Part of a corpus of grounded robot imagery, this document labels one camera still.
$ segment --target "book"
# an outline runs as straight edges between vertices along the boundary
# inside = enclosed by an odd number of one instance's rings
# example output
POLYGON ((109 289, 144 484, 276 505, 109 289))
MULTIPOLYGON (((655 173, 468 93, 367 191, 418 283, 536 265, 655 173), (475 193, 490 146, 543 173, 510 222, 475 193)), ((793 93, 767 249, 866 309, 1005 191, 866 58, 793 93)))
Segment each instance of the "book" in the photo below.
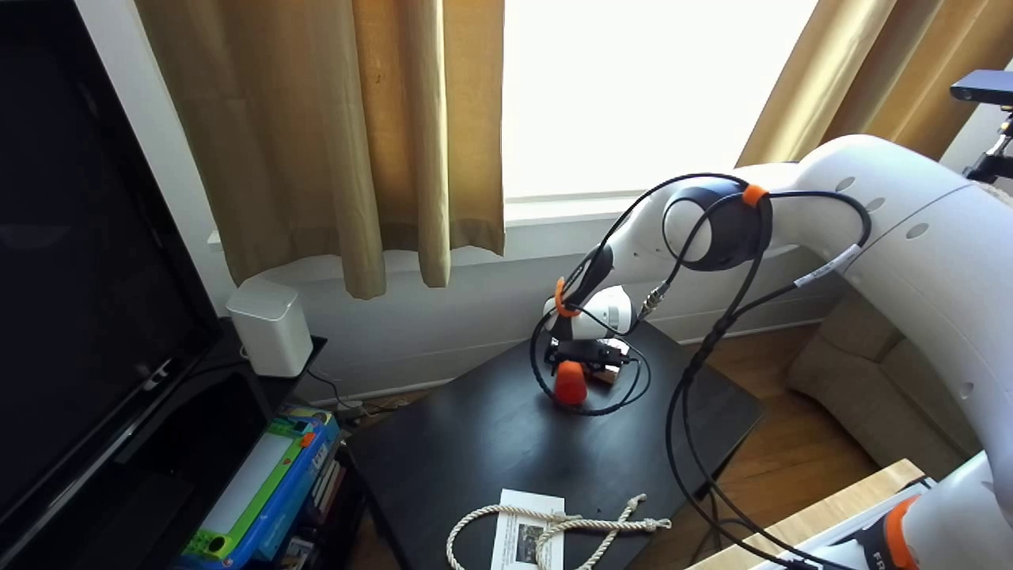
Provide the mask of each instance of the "book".
POLYGON ((303 511, 306 494, 319 468, 336 449, 337 424, 331 413, 319 413, 300 427, 290 468, 276 484, 276 489, 262 501, 258 512, 247 526, 247 532, 236 537, 228 557, 205 557, 199 550, 184 550, 179 567, 189 570, 224 570, 224 567, 247 567, 253 561, 276 561, 287 529, 294 526, 294 515, 303 511))
POLYGON ((306 501, 306 520, 314 520, 317 526, 325 521, 328 505, 336 504, 343 481, 346 481, 346 466, 337 459, 328 459, 314 484, 311 501, 306 501))
POLYGON ((209 515, 197 526, 184 548, 188 557, 228 561, 233 554, 255 512, 300 457, 300 438, 303 432, 290 420, 268 420, 243 466, 213 504, 209 515))
POLYGON ((317 557, 317 543, 306 537, 290 536, 284 554, 277 561, 280 570, 306 570, 317 557))

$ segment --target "window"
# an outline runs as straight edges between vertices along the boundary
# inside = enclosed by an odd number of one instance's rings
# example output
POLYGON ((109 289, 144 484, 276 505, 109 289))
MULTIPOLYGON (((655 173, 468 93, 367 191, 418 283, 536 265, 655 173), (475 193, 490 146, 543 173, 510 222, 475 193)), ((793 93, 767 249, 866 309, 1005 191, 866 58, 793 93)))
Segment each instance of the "window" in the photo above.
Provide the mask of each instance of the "window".
POLYGON ((510 0, 507 200, 731 168, 815 0, 510 0))

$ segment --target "television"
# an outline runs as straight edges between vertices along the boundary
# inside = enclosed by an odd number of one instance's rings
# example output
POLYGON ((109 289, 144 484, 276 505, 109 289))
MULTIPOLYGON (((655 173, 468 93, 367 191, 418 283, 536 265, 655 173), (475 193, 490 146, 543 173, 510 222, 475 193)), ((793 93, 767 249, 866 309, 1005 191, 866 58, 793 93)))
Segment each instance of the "television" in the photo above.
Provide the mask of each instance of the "television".
POLYGON ((0 0, 0 567, 218 341, 68 0, 0 0))

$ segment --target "white charger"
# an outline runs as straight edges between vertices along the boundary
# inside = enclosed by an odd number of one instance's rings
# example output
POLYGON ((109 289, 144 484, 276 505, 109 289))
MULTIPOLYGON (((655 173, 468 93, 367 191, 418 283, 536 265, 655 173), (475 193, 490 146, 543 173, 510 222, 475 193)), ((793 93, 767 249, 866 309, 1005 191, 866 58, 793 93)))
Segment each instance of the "white charger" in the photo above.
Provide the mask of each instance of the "white charger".
POLYGON ((311 326, 297 292, 266 277, 247 277, 228 296, 228 317, 258 378, 297 378, 314 355, 311 326))

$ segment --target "couch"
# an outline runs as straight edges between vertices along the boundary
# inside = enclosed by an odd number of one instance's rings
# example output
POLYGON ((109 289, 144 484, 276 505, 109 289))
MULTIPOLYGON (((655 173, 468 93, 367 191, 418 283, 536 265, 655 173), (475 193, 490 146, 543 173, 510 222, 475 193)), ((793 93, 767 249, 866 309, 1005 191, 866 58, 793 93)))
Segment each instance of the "couch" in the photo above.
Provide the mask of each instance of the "couch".
POLYGON ((815 399, 880 466, 906 457, 942 478, 980 449, 942 379, 858 292, 791 361, 788 385, 815 399))

